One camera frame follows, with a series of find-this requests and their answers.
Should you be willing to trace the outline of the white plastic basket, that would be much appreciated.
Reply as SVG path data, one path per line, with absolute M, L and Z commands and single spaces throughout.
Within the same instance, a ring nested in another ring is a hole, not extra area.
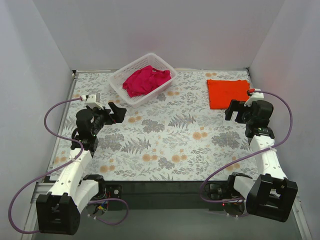
M 170 72 L 171 79 L 168 80 L 163 85 L 159 86 L 155 90 L 151 91 L 146 95 L 130 97 L 127 91 L 123 88 L 123 83 L 127 80 L 134 72 L 142 69 L 146 66 L 152 66 L 157 70 Z M 162 93 L 168 87 L 171 86 L 173 80 L 178 76 L 177 71 L 170 66 L 166 61 L 154 53 L 147 53 L 142 57 L 134 60 L 133 62 L 127 64 L 126 66 L 120 68 L 114 72 L 109 78 L 109 85 L 114 89 L 114 91 L 129 105 L 133 108 L 137 108 L 148 101 L 155 98 L 158 94 Z

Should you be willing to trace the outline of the magenta t-shirt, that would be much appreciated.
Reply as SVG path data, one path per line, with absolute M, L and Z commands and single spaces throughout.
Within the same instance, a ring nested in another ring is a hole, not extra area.
M 122 88 L 131 98 L 139 97 L 151 93 L 170 79 L 169 70 L 158 70 L 148 65 L 130 75 L 122 84 Z

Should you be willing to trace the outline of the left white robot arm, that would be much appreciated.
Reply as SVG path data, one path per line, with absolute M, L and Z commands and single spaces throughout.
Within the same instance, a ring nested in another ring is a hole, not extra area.
M 97 135 L 106 125 L 122 123 L 127 110 L 113 102 L 108 107 L 88 103 L 78 111 L 76 129 L 71 135 L 70 164 L 63 167 L 58 179 L 46 194 L 36 200 L 38 228 L 43 234 L 74 235 L 80 225 L 81 212 L 94 202 L 108 208 L 106 183 L 102 175 L 83 175 L 91 162 L 99 140 Z

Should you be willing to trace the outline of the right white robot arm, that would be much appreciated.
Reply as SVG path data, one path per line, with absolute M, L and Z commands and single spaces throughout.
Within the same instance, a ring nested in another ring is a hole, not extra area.
M 233 172 L 227 180 L 227 195 L 232 199 L 245 198 L 246 211 L 255 216 L 286 222 L 296 195 L 297 183 L 288 180 L 283 172 L 276 150 L 275 135 L 268 126 L 274 107 L 264 100 L 256 100 L 251 104 L 232 100 L 225 111 L 225 119 L 229 121 L 233 112 L 237 112 L 235 121 L 245 124 L 245 136 L 255 155 L 258 169 L 257 179 Z

